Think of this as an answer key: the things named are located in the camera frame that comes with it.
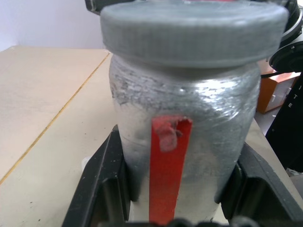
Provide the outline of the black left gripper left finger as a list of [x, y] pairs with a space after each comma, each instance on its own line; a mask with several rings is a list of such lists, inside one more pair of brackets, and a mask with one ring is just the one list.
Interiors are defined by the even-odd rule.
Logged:
[[85, 165], [64, 227], [98, 227], [129, 220], [131, 200], [118, 126]]

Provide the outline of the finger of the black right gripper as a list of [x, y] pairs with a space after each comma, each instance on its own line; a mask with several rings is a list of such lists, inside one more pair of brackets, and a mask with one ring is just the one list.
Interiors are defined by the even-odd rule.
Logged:
[[85, 4], [90, 12], [100, 12], [104, 8], [103, 0], [85, 0]]

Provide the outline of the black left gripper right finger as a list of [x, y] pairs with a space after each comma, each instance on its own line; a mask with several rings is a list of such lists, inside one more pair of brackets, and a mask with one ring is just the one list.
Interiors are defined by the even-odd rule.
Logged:
[[303, 209], [269, 163], [248, 144], [220, 198], [228, 221], [246, 217], [261, 227], [301, 227]]

